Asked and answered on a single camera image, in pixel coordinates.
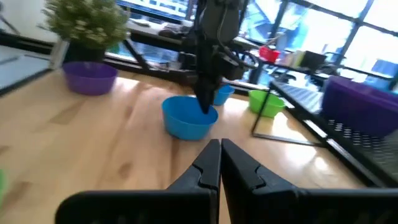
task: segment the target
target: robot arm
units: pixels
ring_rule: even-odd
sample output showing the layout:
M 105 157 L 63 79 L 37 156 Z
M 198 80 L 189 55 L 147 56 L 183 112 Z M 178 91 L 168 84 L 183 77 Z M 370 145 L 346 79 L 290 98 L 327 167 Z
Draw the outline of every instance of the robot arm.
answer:
M 254 56 L 247 53 L 253 64 L 239 59 L 227 47 L 239 34 L 239 10 L 241 0 L 207 0 L 198 2 L 195 34 L 197 39 L 198 81 L 194 92 L 201 109 L 207 113 L 213 104 L 215 91 L 222 78 L 240 79 L 247 68 L 258 66 Z

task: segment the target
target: green plant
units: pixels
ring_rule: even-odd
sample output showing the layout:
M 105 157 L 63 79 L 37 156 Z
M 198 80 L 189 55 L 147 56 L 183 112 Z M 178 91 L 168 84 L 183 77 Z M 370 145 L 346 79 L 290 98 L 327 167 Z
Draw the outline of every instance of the green plant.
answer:
M 129 16 L 114 0 L 47 0 L 43 27 L 63 40 L 105 49 L 124 40 Z

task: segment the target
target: flower pot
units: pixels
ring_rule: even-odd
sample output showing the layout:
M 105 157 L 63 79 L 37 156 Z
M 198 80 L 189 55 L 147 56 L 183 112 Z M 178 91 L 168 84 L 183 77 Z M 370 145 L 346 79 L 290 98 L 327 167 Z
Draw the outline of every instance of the flower pot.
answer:
M 63 62 L 102 62 L 105 51 L 106 49 L 90 49 L 83 44 L 71 41 Z
M 118 75 L 115 68 L 96 62 L 69 62 L 63 71 L 71 91 L 91 96 L 109 93 Z

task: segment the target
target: black metal rack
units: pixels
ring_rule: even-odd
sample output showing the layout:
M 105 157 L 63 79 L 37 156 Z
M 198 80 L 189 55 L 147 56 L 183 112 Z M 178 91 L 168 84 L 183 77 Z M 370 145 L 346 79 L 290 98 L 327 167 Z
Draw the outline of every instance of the black metal rack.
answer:
M 271 82 L 268 92 L 275 92 L 286 99 L 293 106 L 287 110 L 321 143 L 302 143 L 294 139 L 281 139 L 256 133 L 260 114 L 266 107 L 269 95 L 262 102 L 260 113 L 252 127 L 254 137 L 326 147 L 367 186 L 398 187 L 398 151 L 396 150 L 398 138 L 390 136 L 381 139 L 368 136 L 327 118 L 322 113 L 320 103 L 323 93 L 279 83 L 276 80 Z M 324 133 L 313 129 L 310 123 L 318 126 Z

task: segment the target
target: black shelf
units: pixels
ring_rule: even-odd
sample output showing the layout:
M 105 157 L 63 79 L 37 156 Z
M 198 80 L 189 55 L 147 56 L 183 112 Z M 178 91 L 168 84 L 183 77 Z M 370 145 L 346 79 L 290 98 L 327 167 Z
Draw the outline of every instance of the black shelf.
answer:
M 340 147 L 329 145 L 327 148 L 345 164 L 348 162 L 354 173 L 365 176 L 366 182 L 372 183 L 368 186 L 398 187 L 398 136 L 384 139 L 369 136 L 327 118 L 321 109 L 323 93 L 275 81 L 271 82 L 270 90 L 278 92 L 295 107 L 289 110 L 292 115 L 310 120 L 325 132 L 324 142 L 336 142 Z

